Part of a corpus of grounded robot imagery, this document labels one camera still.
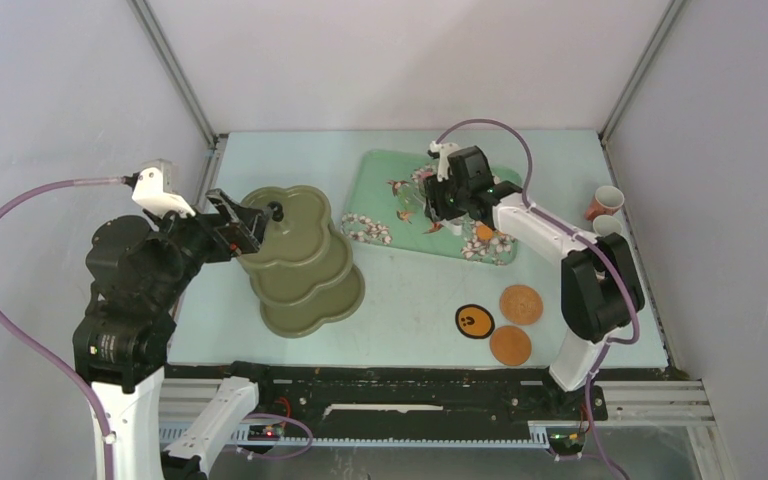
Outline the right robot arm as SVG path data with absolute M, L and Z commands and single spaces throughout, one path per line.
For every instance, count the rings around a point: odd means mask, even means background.
M 599 236 L 551 214 L 523 186 L 498 181 L 484 152 L 454 143 L 430 144 L 438 164 L 423 181 L 425 214 L 443 224 L 464 216 L 514 238 L 558 267 L 567 331 L 541 392 L 545 411 L 566 418 L 582 403 L 580 388 L 595 377 L 612 343 L 633 345 L 645 305 L 628 241 Z

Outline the metal serving tongs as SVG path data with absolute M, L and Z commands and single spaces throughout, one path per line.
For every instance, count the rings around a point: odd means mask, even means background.
M 446 228 L 453 235 L 460 236 L 466 210 L 458 203 L 453 184 L 430 176 L 423 180 L 421 193 L 424 199 L 423 214 L 432 225 Z

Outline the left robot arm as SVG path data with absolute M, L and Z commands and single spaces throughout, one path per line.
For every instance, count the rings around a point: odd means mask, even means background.
M 93 395 L 107 479 L 204 479 L 222 435 L 247 413 L 264 416 L 275 406 L 271 384 L 234 378 L 195 423 L 193 439 L 160 446 L 173 307 L 203 266 L 257 253 L 268 225 L 284 217 L 277 201 L 247 207 L 220 189 L 207 197 L 213 211 L 201 213 L 176 194 L 150 194 L 138 199 L 141 215 L 116 218 L 94 234 L 86 258 L 91 299 L 72 343 L 76 372 Z

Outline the green three-tier serving stand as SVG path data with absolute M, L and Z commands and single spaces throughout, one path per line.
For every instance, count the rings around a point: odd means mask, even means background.
M 242 200 L 245 207 L 269 203 L 281 204 L 283 219 L 268 224 L 258 253 L 239 258 L 266 327 L 300 338 L 350 317 L 364 300 L 365 280 L 327 196 L 297 185 L 260 188 Z

